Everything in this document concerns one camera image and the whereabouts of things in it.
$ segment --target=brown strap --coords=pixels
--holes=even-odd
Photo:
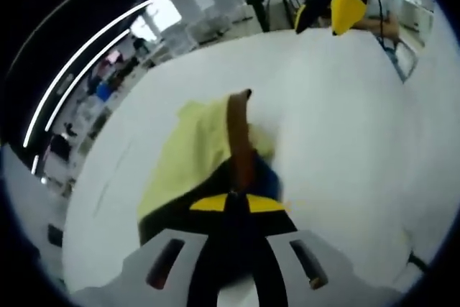
[[[254,180],[254,150],[249,142],[247,102],[251,90],[232,94],[227,106],[227,130],[231,152],[231,167],[237,191],[244,190]]]

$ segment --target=white table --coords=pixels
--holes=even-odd
[[[138,248],[136,207],[178,109],[244,88],[254,91],[249,120],[275,138],[274,168],[297,227],[341,250],[369,284],[392,284],[409,251],[397,213],[410,140],[404,88],[372,35],[312,29],[196,50],[134,87],[98,136],[70,201],[70,292],[106,284]],[[257,294],[245,292],[240,300],[253,306]]]
[[[147,73],[147,69],[140,66],[140,64],[134,68],[134,70],[123,80],[123,83],[120,85],[119,89],[113,92],[109,99],[106,102],[102,102],[96,96],[96,104],[94,105],[92,111],[92,117],[89,122],[84,123],[84,128],[80,128],[77,131],[76,139],[73,139],[73,149],[70,153],[69,159],[69,171],[68,174],[70,177],[77,179],[80,175],[81,169],[86,159],[86,155],[82,155],[79,150],[81,145],[87,140],[88,133],[92,130],[94,122],[102,115],[104,111],[114,112],[124,98],[129,94],[133,87],[139,82],[139,80]]]

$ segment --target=cable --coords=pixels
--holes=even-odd
[[[297,8],[299,8],[299,7],[301,7],[301,6],[302,6],[302,4],[300,3],[300,1],[299,1],[299,0],[295,0],[295,2],[297,3]]]
[[[423,273],[427,273],[429,270],[428,265],[422,259],[414,255],[414,252],[410,252],[408,262],[414,264]]]
[[[270,0],[267,0],[267,4],[265,5],[265,19],[268,24],[268,31],[270,31]]]
[[[294,29],[294,19],[293,19],[294,16],[289,9],[288,0],[282,0],[282,4],[285,8],[287,22],[289,23],[291,28]]]
[[[289,6],[290,8],[290,12],[294,12],[294,14],[290,13],[290,15],[292,16],[292,18],[295,16],[295,12],[297,11],[297,7],[295,6],[294,4],[294,0],[287,0],[287,5]]]
[[[383,10],[382,10],[382,1],[379,0],[379,10],[380,10],[380,44],[383,49],[385,49],[385,44],[383,40]]]

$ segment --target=blue container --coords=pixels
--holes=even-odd
[[[96,88],[96,96],[99,97],[103,102],[106,102],[110,95],[112,94],[112,90],[110,90],[107,83],[102,82]]]

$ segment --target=blue cloth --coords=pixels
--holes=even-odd
[[[256,181],[248,193],[278,200],[280,192],[280,179],[278,175],[259,154],[256,154],[255,160]]]
[[[96,88],[96,95],[103,102],[106,102],[110,98],[111,94],[112,94],[112,90],[110,90],[109,86],[105,82],[100,83],[98,87]]]

